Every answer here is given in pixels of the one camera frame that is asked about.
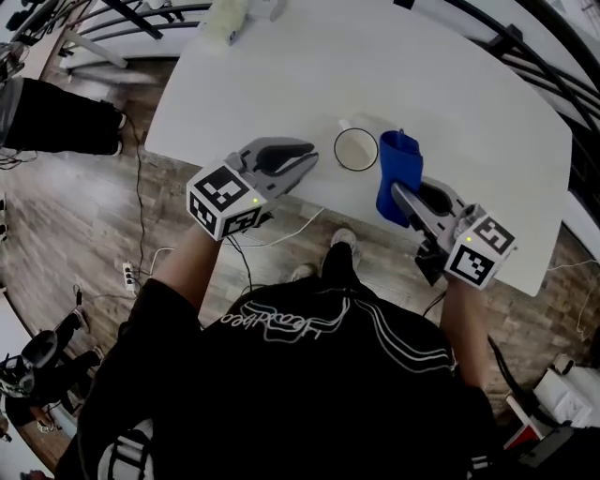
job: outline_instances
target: black t-shirt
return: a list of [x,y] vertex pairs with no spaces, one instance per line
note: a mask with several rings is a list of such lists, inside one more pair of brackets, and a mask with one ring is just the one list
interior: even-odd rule
[[[82,409],[90,478],[145,418],[157,479],[466,478],[497,447],[488,400],[455,374],[438,327],[318,278],[252,292],[203,331],[184,298],[150,279]],[[56,478],[77,477],[60,467]]]

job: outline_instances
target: black pants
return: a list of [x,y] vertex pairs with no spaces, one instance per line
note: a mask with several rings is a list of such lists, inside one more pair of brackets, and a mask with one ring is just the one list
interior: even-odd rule
[[36,371],[34,396],[40,406],[59,400],[65,401],[67,391],[86,377],[86,372],[90,367],[100,364],[99,358],[94,352],[86,352],[67,361],[64,365],[56,366],[63,350],[73,337],[73,332],[79,326],[79,319],[74,313],[71,313],[55,330],[58,336],[56,353],[44,367]]
[[348,244],[339,242],[333,245],[322,263],[322,281],[331,288],[351,289],[358,293],[374,295],[365,287],[354,272],[353,251]]
[[116,151],[121,113],[106,102],[70,94],[50,83],[23,79],[21,99],[4,143],[15,150]]

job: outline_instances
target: foot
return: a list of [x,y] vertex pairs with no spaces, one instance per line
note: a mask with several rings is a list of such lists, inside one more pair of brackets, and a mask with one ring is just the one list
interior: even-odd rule
[[303,263],[292,272],[287,283],[291,283],[302,278],[312,277],[313,275],[317,275],[317,267],[312,263]]
[[85,319],[85,315],[83,315],[83,312],[81,310],[79,310],[78,308],[75,308],[73,310],[73,313],[77,316],[77,320],[79,320],[79,328],[82,329],[82,331],[84,331],[86,334],[90,333],[90,325],[87,323],[87,320]]
[[109,154],[109,157],[118,157],[123,152],[123,142],[117,140],[116,149],[113,153]]
[[92,352],[97,355],[97,358],[100,361],[99,365],[102,365],[102,362],[104,362],[104,352],[102,349],[99,346],[96,346],[92,349]]
[[348,244],[350,250],[352,251],[352,267],[354,270],[356,270],[358,264],[360,263],[360,259],[362,258],[362,253],[358,247],[356,234],[350,229],[339,229],[334,233],[334,236],[331,237],[331,243],[329,244],[329,247],[332,247],[338,243]]
[[125,127],[125,124],[128,122],[128,116],[121,112],[121,122],[117,127],[119,130],[122,130]]

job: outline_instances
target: blue object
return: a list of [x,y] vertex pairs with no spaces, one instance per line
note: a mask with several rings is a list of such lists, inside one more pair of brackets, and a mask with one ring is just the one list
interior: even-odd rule
[[392,198],[392,185],[399,182],[415,192],[419,190],[423,174],[419,142],[406,135],[403,130],[390,130],[380,137],[379,150],[382,182],[377,195],[377,210],[383,218],[408,227],[409,220]]

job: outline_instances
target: white cable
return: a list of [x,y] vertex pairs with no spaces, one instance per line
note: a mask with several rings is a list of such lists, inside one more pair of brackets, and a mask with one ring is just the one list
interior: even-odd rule
[[583,302],[583,307],[581,307],[581,310],[579,311],[579,315],[577,317],[577,326],[575,328],[576,328],[577,332],[581,335],[581,341],[585,341],[587,338],[587,337],[583,336],[583,334],[585,334],[585,330],[579,328],[579,325],[581,324],[581,315],[583,315],[583,310],[585,310],[585,307],[588,305],[588,300],[590,300],[590,295],[592,294],[592,292],[594,291],[594,289],[597,286],[597,284],[595,282],[599,278],[600,278],[600,274],[596,275],[595,278],[593,279],[594,284],[592,285],[592,287],[590,288],[590,291],[586,295],[585,302]]
[[161,247],[155,252],[154,259],[152,259],[152,265],[150,266],[150,277],[152,276],[152,272],[154,272],[154,264],[157,261],[157,255],[160,251],[163,251],[163,250],[173,250],[173,248],[172,247]]
[[559,265],[559,266],[555,266],[553,268],[549,268],[547,270],[547,272],[552,272],[553,270],[558,270],[559,268],[566,268],[566,267],[570,267],[570,266],[585,265],[586,263],[598,263],[598,261],[597,260],[586,260],[585,262],[573,263],[571,265]]
[[283,242],[284,240],[288,240],[289,238],[292,238],[293,236],[296,236],[299,233],[302,233],[304,231],[304,229],[310,225],[310,223],[312,222],[312,220],[314,220],[316,217],[319,216],[319,214],[324,210],[324,208],[322,208],[321,210],[319,210],[315,215],[313,215],[310,220],[304,224],[304,227],[302,227],[298,232],[294,232],[294,233],[290,233],[289,235],[286,235],[282,238],[279,238],[278,240],[274,241],[274,242],[269,242],[268,244],[259,244],[259,245],[240,245],[240,248],[257,248],[257,247],[271,247],[273,245],[276,245],[280,242]]

